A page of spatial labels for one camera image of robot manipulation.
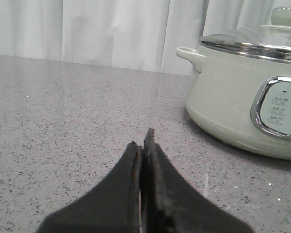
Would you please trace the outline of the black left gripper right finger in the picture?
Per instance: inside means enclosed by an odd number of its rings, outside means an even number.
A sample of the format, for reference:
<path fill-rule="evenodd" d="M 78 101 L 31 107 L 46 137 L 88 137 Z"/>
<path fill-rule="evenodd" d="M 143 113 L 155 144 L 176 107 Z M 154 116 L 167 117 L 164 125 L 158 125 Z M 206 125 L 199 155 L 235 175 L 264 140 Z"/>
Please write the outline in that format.
<path fill-rule="evenodd" d="M 203 197 L 175 169 L 150 128 L 144 140 L 141 220 L 145 233 L 252 233 L 253 229 Z"/>

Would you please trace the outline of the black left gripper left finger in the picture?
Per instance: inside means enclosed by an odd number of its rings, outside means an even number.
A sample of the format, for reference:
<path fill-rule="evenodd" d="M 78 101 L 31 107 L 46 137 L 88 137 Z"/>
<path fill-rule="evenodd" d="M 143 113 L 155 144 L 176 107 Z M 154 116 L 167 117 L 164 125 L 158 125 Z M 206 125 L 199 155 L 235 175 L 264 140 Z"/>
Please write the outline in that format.
<path fill-rule="evenodd" d="M 39 233 L 137 233 L 142 149 L 127 145 L 108 175 L 87 194 L 50 214 Z"/>

